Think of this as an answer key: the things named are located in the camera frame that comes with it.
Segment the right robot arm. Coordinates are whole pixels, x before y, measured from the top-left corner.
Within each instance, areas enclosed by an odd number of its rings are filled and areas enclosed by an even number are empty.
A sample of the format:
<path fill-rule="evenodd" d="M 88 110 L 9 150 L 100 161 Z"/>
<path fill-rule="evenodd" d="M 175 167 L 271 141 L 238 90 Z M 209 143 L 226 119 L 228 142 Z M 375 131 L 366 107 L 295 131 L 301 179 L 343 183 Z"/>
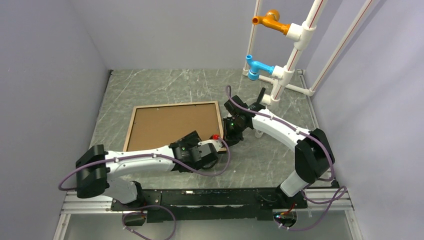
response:
<path fill-rule="evenodd" d="M 319 128 L 308 130 L 275 116 L 258 102 L 247 105 L 235 95 L 224 104 L 229 116 L 223 118 L 224 141 L 229 145 L 244 139 L 247 128 L 263 132 L 294 152 L 293 172 L 276 188 L 275 200 L 287 208 L 297 201 L 301 191 L 322 180 L 335 159 L 326 134 Z"/>

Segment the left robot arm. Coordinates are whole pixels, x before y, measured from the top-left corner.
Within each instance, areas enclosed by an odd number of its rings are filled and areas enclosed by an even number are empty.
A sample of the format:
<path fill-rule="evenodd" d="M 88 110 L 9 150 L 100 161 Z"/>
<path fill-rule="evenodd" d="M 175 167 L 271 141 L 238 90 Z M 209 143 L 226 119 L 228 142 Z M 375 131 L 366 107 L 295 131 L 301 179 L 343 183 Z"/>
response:
<path fill-rule="evenodd" d="M 104 195 L 137 210 L 145 204 L 142 186 L 122 176 L 142 172 L 200 173 L 218 159 L 223 147 L 219 136 L 202 141 L 196 131 L 148 150 L 106 151 L 102 144 L 92 146 L 75 163 L 77 197 Z"/>

